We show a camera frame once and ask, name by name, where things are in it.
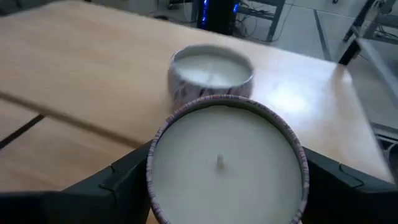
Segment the computer tower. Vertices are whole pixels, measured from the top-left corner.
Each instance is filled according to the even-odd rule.
[[[232,35],[239,0],[199,0],[197,27]]]

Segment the black holder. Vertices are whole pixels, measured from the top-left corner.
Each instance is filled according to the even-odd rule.
[[[150,142],[61,192],[0,194],[0,223],[145,224],[150,209],[146,157]],[[305,148],[309,223],[398,223],[398,190]]]

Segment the candle tin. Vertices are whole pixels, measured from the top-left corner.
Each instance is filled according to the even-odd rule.
[[[199,83],[193,83],[181,76],[175,67],[176,61],[195,55],[215,55],[228,58],[235,63],[246,67],[250,74],[245,82],[239,85],[229,87],[204,86]],[[209,95],[237,95],[249,98],[253,86],[253,66],[247,57],[226,47],[215,45],[190,45],[176,52],[170,63],[168,71],[168,88],[170,96],[174,102],[175,108],[188,103],[194,99]]]
[[[154,185],[152,181],[152,168],[153,168],[153,159],[154,159],[154,151],[156,150],[157,143],[159,142],[159,139],[162,137],[163,133],[167,131],[167,129],[177,120],[185,116],[186,114],[189,114],[191,112],[194,112],[196,110],[200,110],[203,108],[208,108],[211,106],[228,106],[232,108],[240,108],[240,109],[245,109],[248,110],[254,114],[259,115],[260,117],[266,119],[270,124],[272,124],[282,135],[285,137],[286,141],[289,143],[291,146],[295,158],[298,161],[298,166],[300,169],[301,173],[301,187],[302,187],[302,192],[301,192],[301,202],[299,206],[297,207],[297,212],[292,217],[292,220],[290,223],[299,223],[300,218],[305,210],[305,206],[307,204],[307,197],[308,197],[308,191],[310,187],[309,183],[309,170],[308,170],[308,164],[307,164],[307,158],[305,156],[304,150],[297,138],[297,136],[294,134],[292,129],[289,127],[289,125],[277,114],[275,114],[272,110],[270,110],[268,107],[252,101],[250,99],[241,97],[241,96],[233,96],[233,95],[211,95],[211,96],[205,96],[201,97],[198,99],[195,99],[187,104],[184,104],[182,107],[180,107],[178,110],[175,111],[173,115],[171,115],[164,125],[158,130],[157,134],[155,135],[155,138],[152,140],[152,144],[149,149],[149,154],[147,158],[147,169],[146,169],[146,178],[147,178],[147,188],[149,192],[149,197],[151,200],[151,205],[152,205],[152,210],[153,213],[158,220],[159,223],[170,223],[170,221],[167,219],[165,216],[165,213],[162,211],[162,208],[160,207],[155,192],[154,192]]]

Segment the candle rim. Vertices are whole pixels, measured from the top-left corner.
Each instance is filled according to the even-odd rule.
[[[214,56],[218,56],[218,57],[226,57],[235,62],[239,62],[240,65],[242,65],[248,69],[247,79],[245,79],[244,82],[236,84],[236,85],[229,85],[229,86],[206,85],[206,84],[202,84],[202,83],[198,83],[198,82],[193,82],[193,81],[187,79],[185,76],[181,75],[177,69],[175,69],[175,67],[176,67],[175,64],[179,60],[181,60],[183,58],[191,57],[191,56],[201,55],[200,53],[203,53],[203,55],[207,54],[207,55],[214,55]],[[178,75],[182,80],[184,80],[188,83],[192,83],[194,85],[200,86],[200,87],[212,88],[215,90],[227,90],[229,88],[240,87],[240,86],[246,84],[247,82],[251,82],[251,80],[253,79],[253,75],[254,75],[254,67],[248,57],[246,57],[245,55],[243,55],[233,49],[230,49],[228,47],[223,47],[223,46],[219,46],[219,45],[211,45],[211,44],[188,45],[188,46],[184,47],[183,49],[178,50],[177,52],[175,52],[172,55],[171,62],[170,62],[170,69],[171,68],[175,70],[175,74]]]
[[[279,115],[277,115],[268,107],[258,102],[244,98],[242,96],[234,96],[234,95],[211,95],[186,103],[181,108],[176,110],[173,115],[170,115],[169,118],[167,118],[164,125],[158,130],[157,134],[155,135],[155,138],[152,140],[152,144],[150,145],[148,158],[147,158],[147,172],[146,172],[147,188],[150,196],[150,201],[152,204],[152,210],[154,212],[156,219],[160,223],[170,223],[167,217],[165,216],[163,210],[160,208],[160,205],[156,200],[155,192],[153,189],[152,161],[154,156],[154,150],[159,139],[162,137],[163,133],[167,130],[168,127],[170,127],[176,120],[180,119],[186,114],[191,113],[192,111],[200,110],[211,106],[217,106],[217,105],[230,106],[226,105],[225,104],[226,102],[237,105],[237,106],[232,106],[235,108],[241,108],[247,110],[249,110],[249,108],[252,109],[249,111],[263,117],[264,119],[268,120],[268,122],[270,122],[272,125],[274,125],[275,128],[277,128],[281,132],[281,134],[286,138],[286,140],[289,142],[290,146],[292,147],[292,150],[295,153],[295,156],[298,160],[298,164],[300,166],[300,172],[302,174],[301,203],[299,208],[297,208],[296,214],[294,215],[294,217],[292,217],[292,222],[291,222],[291,223],[298,223],[307,204],[308,191],[310,186],[309,182],[310,174],[308,169],[307,158],[305,156],[303,147],[301,146],[299,139],[294,134],[291,127]]]

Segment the white wax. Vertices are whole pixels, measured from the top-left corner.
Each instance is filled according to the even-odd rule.
[[[230,58],[215,55],[195,55],[182,58],[175,69],[192,83],[211,87],[231,87],[249,79],[250,69]]]
[[[264,118],[226,106],[171,125],[155,149],[152,175],[173,224],[287,224],[301,201],[299,162],[285,137]]]

